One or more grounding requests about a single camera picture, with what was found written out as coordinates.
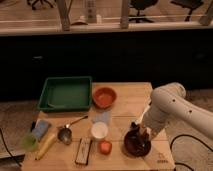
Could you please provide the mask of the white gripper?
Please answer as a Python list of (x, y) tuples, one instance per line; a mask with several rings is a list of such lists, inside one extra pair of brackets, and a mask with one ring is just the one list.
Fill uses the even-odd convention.
[[(150, 108), (150, 105), (147, 105), (144, 109), (144, 111), (142, 112), (142, 114), (139, 116), (139, 118), (136, 120), (136, 123), (135, 122), (131, 122), (131, 130), (133, 131), (138, 131), (139, 130), (139, 125), (142, 123), (143, 121), (143, 117), (144, 115), (146, 114), (146, 112), (149, 110)], [(149, 140), (149, 134), (147, 132), (147, 130), (144, 131), (143, 133), (143, 138), (145, 140)]]

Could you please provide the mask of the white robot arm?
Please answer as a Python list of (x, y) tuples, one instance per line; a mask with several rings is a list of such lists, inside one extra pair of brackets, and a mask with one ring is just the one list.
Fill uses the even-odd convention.
[(192, 104), (185, 97), (186, 89), (177, 82), (155, 88), (150, 94), (150, 104), (137, 120), (138, 133), (143, 135), (150, 130), (149, 139), (154, 139), (165, 127), (168, 116), (173, 115), (213, 140), (213, 112)]

